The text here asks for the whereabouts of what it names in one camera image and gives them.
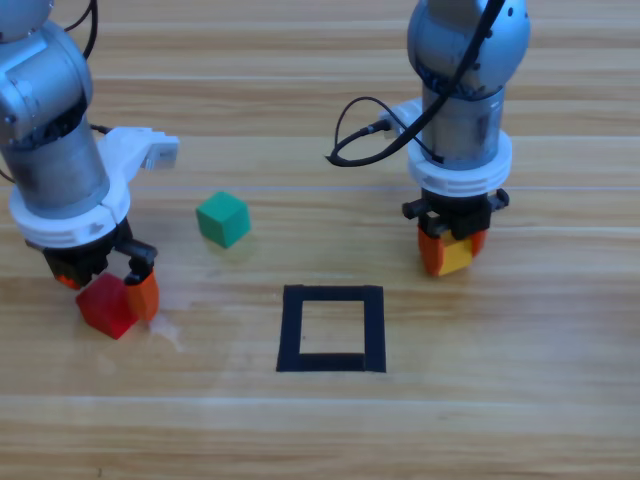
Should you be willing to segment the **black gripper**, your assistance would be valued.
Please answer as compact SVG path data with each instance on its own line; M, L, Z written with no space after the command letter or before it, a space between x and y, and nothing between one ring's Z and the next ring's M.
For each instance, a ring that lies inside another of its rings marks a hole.
M30 241L27 245L40 251L54 278L72 290L83 289L94 276L105 271L112 251L128 256L130 272L124 284L131 311L146 322L151 322L158 313L159 287L154 271L158 251L136 240L128 222L119 223L102 238L81 246L42 247Z
M471 256L475 258L484 248L485 230L490 228L492 214L509 203L504 189L462 198L422 190L419 199L404 203L404 217L418 221L418 247L426 272L430 276L446 275L445 238L449 232L455 240L468 237Z

